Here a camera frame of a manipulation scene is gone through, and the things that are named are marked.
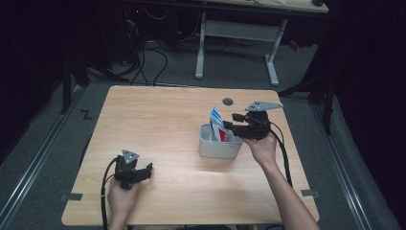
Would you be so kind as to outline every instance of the wooden table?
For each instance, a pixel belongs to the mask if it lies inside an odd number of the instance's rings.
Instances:
[[[223,104],[224,98],[233,99],[234,104]],[[209,122],[214,106],[223,120],[232,122],[231,114],[245,114],[245,106],[254,100],[280,102],[271,90],[111,87],[72,190],[83,196],[68,201],[62,222],[102,225],[102,177],[122,149],[141,154],[137,169],[153,163],[152,177],[142,182],[129,224],[281,222],[266,178],[246,144],[236,159],[198,154],[199,128]],[[282,129],[293,188],[318,219],[313,198],[301,193],[309,186],[283,110],[268,110],[268,115]],[[277,156],[284,172],[280,149]]]

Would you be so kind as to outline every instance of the human hand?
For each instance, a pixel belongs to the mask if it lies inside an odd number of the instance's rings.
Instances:
[[[121,182],[111,178],[107,195],[112,213],[109,229],[123,229],[129,212],[131,212],[141,183],[135,183],[131,189],[123,189]]]
[[[277,139],[272,133],[258,141],[245,138],[242,141],[250,147],[254,159],[261,167],[276,167]]]

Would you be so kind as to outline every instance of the wire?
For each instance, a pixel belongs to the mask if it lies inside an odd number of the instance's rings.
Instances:
[[[129,22],[129,24],[131,25],[131,31],[134,30],[135,23],[133,21],[126,19],[125,22]]]
[[[198,35],[194,35],[194,34],[196,33],[197,28],[199,27],[200,18],[201,18],[201,12],[200,12],[199,15],[197,16],[196,25],[194,26],[193,32],[192,32],[187,38],[182,39],[182,40],[179,40],[179,42],[187,41],[187,40],[194,39],[194,38],[198,37]]]
[[[105,211],[105,184],[107,183],[108,179],[112,176],[110,175],[108,178],[107,174],[108,171],[110,170],[111,165],[113,165],[114,162],[117,161],[117,157],[114,158],[107,166],[104,177],[102,178],[102,183],[101,183],[101,217],[102,217],[102,226],[104,230],[107,230],[108,225],[107,225],[107,214]]]
[[[168,12],[169,12],[169,10],[167,10],[167,12],[165,13],[164,16],[162,16],[162,17],[155,17],[155,16],[152,16],[145,8],[143,8],[143,10],[144,10],[144,12],[146,12],[146,13],[148,14],[148,16],[152,17],[152,18],[155,19],[155,20],[162,20],[162,19],[166,18],[166,17],[168,16]]]
[[[275,123],[273,123],[273,122],[270,122],[270,123],[271,123],[271,125],[274,125],[279,130],[279,132],[281,133],[281,136],[282,136],[282,142],[284,144],[284,137],[283,137],[283,133],[282,133],[281,129]]]
[[[141,64],[140,69],[138,70],[138,72],[134,75],[134,78],[132,78],[132,80],[131,80],[131,82],[130,82],[129,85],[132,85],[132,84],[134,83],[134,81],[137,79],[138,75],[139,75],[140,73],[142,73],[142,75],[143,75],[143,77],[144,77],[144,80],[146,81],[146,86],[149,86],[148,81],[147,81],[147,79],[146,79],[146,76],[144,75],[144,72],[143,72],[144,63],[146,62],[145,47],[146,47],[146,44],[144,43],[143,49],[142,49],[142,51],[143,51],[143,63]]]
[[[286,148],[284,147],[284,142],[281,141],[279,136],[272,129],[269,129],[269,131],[275,136],[278,143],[280,144],[280,148],[281,148],[282,156],[283,156],[284,174],[286,175],[286,180],[289,183],[289,185],[291,187],[293,187],[292,177],[290,176],[289,159],[287,158],[287,153],[286,153]]]
[[[162,55],[162,56],[165,58],[165,66],[164,66],[164,68],[162,68],[162,70],[155,76],[155,78],[154,78],[154,80],[153,80],[152,86],[156,86],[156,81],[158,80],[158,77],[162,74],[162,72],[164,72],[164,70],[165,70],[165,69],[167,68],[167,66],[168,66],[168,58],[167,58],[166,55],[164,55],[164,53],[161,53],[161,52],[159,52],[159,51],[156,51],[156,50],[147,50],[147,51],[151,51],[151,52],[158,53],[158,54]]]

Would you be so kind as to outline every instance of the white container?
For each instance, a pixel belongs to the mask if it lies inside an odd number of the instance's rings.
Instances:
[[[203,124],[199,131],[199,154],[204,157],[236,158],[242,140],[235,136],[231,130],[226,130],[226,135],[228,142],[217,142],[214,139],[210,124]]]

